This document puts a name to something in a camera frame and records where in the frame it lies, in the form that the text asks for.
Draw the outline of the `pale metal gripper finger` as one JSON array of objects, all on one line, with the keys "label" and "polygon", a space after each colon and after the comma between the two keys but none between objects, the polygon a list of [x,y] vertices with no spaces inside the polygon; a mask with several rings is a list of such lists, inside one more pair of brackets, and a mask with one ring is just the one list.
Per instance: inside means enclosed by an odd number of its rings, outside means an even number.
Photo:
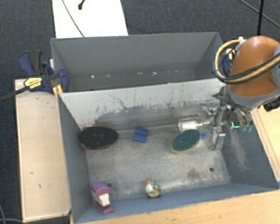
[{"label": "pale metal gripper finger", "polygon": [[178,131],[187,131],[187,130],[197,130],[202,128],[204,125],[206,125],[206,122],[198,121],[198,120],[181,120],[178,122]]},{"label": "pale metal gripper finger", "polygon": [[207,138],[209,139],[208,149],[210,151],[222,150],[224,140],[226,137],[225,130],[221,126],[213,127],[206,132]]}]

